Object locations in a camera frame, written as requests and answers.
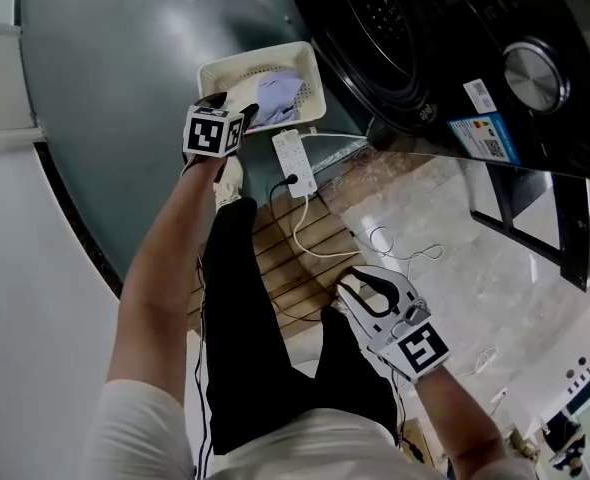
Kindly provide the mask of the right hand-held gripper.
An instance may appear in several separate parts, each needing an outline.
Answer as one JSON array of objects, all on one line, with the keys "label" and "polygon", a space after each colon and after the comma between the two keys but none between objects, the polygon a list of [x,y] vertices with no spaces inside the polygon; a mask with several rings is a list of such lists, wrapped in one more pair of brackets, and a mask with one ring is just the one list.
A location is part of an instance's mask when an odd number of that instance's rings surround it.
[{"label": "right hand-held gripper", "polygon": [[337,293],[369,337],[367,348],[411,383],[442,365],[450,349],[438,333],[424,298],[402,273],[364,265],[348,269],[377,296],[367,302],[358,291],[339,282]]}]

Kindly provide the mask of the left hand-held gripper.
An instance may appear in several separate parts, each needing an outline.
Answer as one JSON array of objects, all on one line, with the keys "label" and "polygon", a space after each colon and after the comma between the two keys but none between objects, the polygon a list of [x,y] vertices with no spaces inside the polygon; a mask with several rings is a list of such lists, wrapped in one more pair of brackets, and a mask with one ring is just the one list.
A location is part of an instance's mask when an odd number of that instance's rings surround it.
[{"label": "left hand-held gripper", "polygon": [[254,121],[259,105],[252,103],[240,113],[224,108],[227,93],[218,92],[198,100],[187,112],[183,152],[187,155],[224,158],[235,153]]}]

